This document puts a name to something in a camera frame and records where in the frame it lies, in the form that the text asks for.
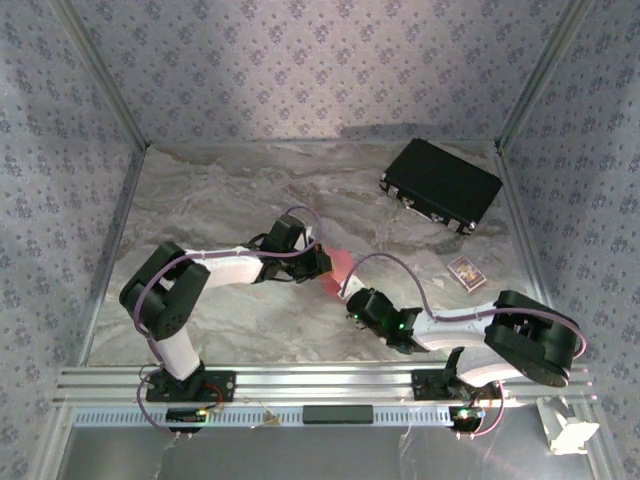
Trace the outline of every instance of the white arm segment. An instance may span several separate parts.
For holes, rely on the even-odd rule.
[[[494,308],[493,303],[479,307],[433,312],[436,317],[457,317],[476,314]],[[492,317],[467,320],[464,322],[436,321],[426,312],[420,312],[413,324],[413,340],[427,350],[445,350],[450,353],[456,347],[485,347],[484,329],[492,322]]]
[[[344,287],[344,280],[340,282],[340,290],[338,290],[338,297],[343,300],[345,303],[349,301],[349,299],[353,296],[354,293],[359,292],[363,288],[367,288],[367,286],[362,283],[362,281],[356,277],[355,275],[351,275],[349,279],[349,283],[347,284],[347,289],[344,292],[344,295],[341,295],[342,289]]]
[[[457,377],[473,387],[522,376],[509,362],[486,345],[485,348],[465,348],[458,360],[457,371]]]
[[[195,263],[203,265],[211,272],[204,288],[215,288],[234,283],[253,283],[260,275],[263,263],[258,257],[237,256],[239,252],[248,251],[244,247],[236,247],[231,250],[219,250],[220,252],[235,252],[232,257],[223,258],[194,258]],[[186,253],[199,253],[198,250],[185,250]]]
[[[436,317],[452,318],[479,314],[495,308],[493,303],[479,307],[434,312]],[[493,317],[479,317],[463,322],[436,321],[421,312],[413,326],[413,340],[427,350],[451,353],[456,347],[465,347],[457,365],[460,380],[474,387],[482,387],[496,380],[507,380],[522,374],[484,343],[484,329]]]
[[[151,341],[162,357],[164,368],[177,380],[186,379],[200,365],[200,357],[191,345],[186,325],[169,338]]]

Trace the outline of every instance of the enclosure wall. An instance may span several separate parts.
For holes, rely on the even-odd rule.
[[[493,139],[565,2],[74,4],[153,144]]]
[[[44,0],[0,5],[0,478],[25,475],[75,364],[134,150]]]
[[[507,153],[543,276],[640,478],[640,7],[596,2]]]

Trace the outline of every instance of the marble surface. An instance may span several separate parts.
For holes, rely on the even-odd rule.
[[[387,198],[381,172],[402,143],[281,143],[149,149],[106,297],[100,309],[89,363],[143,364],[152,356],[136,333],[118,294],[159,243],[220,249],[268,231],[287,207],[306,204],[323,219],[323,242],[356,256],[393,253],[415,270],[433,308],[459,308],[497,298],[500,290],[526,293],[501,196],[473,236],[456,235]],[[489,142],[448,150],[493,171]],[[300,218],[311,221],[305,213]],[[464,254],[487,276],[468,294],[446,269]],[[386,259],[359,269],[368,285],[397,307],[420,305],[411,278]],[[206,363],[271,363],[418,360],[383,345],[370,331],[345,318],[344,304],[319,282],[265,282],[203,293],[188,324],[194,347]]]

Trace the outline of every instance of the pink object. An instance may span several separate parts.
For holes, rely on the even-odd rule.
[[[338,250],[331,247],[324,247],[324,251],[331,257],[331,273],[320,277],[322,287],[330,295],[338,296],[340,283],[346,278],[349,270],[353,267],[353,259],[348,250]]]

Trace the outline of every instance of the white bracket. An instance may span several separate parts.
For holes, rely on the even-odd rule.
[[[536,405],[554,455],[588,453],[584,443],[600,428],[599,423],[576,418],[564,397],[540,397]]]

